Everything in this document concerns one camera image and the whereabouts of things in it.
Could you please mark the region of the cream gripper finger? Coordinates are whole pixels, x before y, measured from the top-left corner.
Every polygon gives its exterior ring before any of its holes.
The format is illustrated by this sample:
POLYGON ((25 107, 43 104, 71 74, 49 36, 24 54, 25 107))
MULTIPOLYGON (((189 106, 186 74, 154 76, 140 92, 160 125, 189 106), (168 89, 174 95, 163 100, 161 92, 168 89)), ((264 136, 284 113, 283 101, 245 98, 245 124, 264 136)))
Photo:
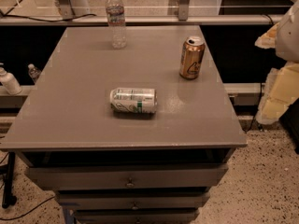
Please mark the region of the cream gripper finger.
POLYGON ((254 45, 261 49, 274 49, 279 23, 274 24, 266 33, 259 36, 254 45))
POLYGON ((263 125, 273 124, 298 98, 299 64, 286 62, 280 69, 272 68, 265 81, 256 120, 263 125))

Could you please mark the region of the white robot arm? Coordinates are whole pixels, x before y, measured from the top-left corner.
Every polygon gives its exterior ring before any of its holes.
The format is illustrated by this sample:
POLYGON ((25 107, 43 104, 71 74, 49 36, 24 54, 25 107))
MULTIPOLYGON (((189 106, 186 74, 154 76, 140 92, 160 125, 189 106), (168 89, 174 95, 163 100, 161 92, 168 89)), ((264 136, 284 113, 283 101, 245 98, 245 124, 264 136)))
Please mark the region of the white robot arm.
POLYGON ((286 62, 282 68, 270 70, 258 106, 256 120, 270 125, 299 98, 299 0, 280 22, 258 37, 255 46, 274 49, 276 55, 286 62))

